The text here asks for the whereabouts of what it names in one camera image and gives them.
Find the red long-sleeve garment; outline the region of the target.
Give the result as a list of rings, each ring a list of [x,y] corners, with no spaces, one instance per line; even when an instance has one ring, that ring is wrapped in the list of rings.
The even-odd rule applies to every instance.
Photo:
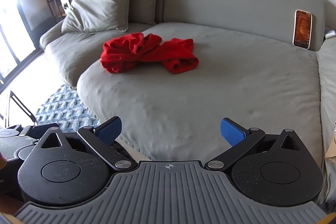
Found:
[[[193,39],[172,38],[163,42],[155,34],[133,33],[105,42],[100,63],[109,73],[123,73],[140,63],[160,63],[179,74],[195,69],[199,59],[193,54]]]

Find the black metal stand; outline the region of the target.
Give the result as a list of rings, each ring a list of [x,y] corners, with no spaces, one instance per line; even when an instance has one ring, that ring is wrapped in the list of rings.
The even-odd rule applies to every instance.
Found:
[[[37,125],[37,119],[18,96],[10,90],[1,97],[1,128],[18,124],[23,127]]]

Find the blue white patterned rug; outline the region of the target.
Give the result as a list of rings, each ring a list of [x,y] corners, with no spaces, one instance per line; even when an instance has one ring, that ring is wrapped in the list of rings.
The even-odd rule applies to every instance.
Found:
[[[38,125],[57,123],[62,132],[75,132],[84,126],[96,127],[99,120],[87,109],[76,90],[63,84],[35,114]]]

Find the grey-green round sofa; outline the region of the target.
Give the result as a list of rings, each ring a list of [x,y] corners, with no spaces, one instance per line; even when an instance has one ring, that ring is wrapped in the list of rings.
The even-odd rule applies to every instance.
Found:
[[[122,120],[121,139],[151,160],[208,161],[229,145],[224,117],[269,134],[293,129],[325,176],[321,202],[335,200],[335,164],[325,159],[335,122],[335,39],[324,39],[326,0],[157,0],[155,25],[130,33],[193,39],[199,65],[178,75],[160,64],[112,74],[102,45],[118,31],[41,37],[64,80],[100,120]],[[313,16],[308,50],[292,44],[294,13]]]

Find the front grey-green pillow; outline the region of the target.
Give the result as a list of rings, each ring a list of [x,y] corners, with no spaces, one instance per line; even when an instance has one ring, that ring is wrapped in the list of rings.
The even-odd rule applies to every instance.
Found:
[[[129,0],[72,0],[62,33],[128,29]]]

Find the smartphone in white case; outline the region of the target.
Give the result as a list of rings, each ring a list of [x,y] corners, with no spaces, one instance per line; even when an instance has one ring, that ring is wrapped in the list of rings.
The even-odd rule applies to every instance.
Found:
[[[308,50],[311,41],[313,16],[308,11],[296,10],[294,13],[294,30],[292,44]]]

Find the white charger block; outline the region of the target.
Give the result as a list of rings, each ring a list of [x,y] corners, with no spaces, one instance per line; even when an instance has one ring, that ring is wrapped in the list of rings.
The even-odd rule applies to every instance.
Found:
[[[324,34],[324,38],[326,39],[330,39],[330,38],[334,38],[336,37],[336,30],[326,30],[325,34]]]

